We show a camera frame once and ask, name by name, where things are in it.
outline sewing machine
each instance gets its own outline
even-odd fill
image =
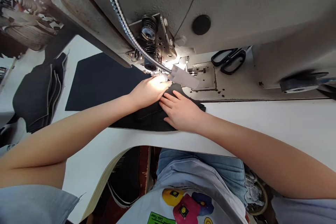
[[[316,83],[335,81],[335,0],[45,2],[125,67],[170,74],[199,100],[322,98],[311,91]],[[228,79],[209,64],[219,50],[246,46],[253,47],[236,77]],[[202,72],[204,66],[210,70]],[[298,73],[308,73],[308,81],[280,85]],[[230,93],[218,93],[226,87]],[[232,96],[235,90],[240,95]]]

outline blue jeans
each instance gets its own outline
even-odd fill
[[[245,187],[244,165],[238,158],[162,148],[156,175],[159,175],[170,162],[191,157],[215,168],[230,191],[243,202],[245,207],[247,207],[244,197],[247,192]]]

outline round black button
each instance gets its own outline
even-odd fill
[[[208,32],[211,26],[211,20],[207,15],[198,16],[192,24],[192,30],[197,35],[203,35]]]

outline light blue sleeve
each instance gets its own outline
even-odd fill
[[[274,197],[272,206],[279,224],[336,223],[336,199]]]
[[[47,185],[0,189],[0,223],[64,224],[79,198]]]

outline stack of fabric pieces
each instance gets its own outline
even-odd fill
[[[18,87],[13,107],[26,122],[27,132],[34,133],[51,123],[60,97],[67,55],[45,61],[25,75]]]

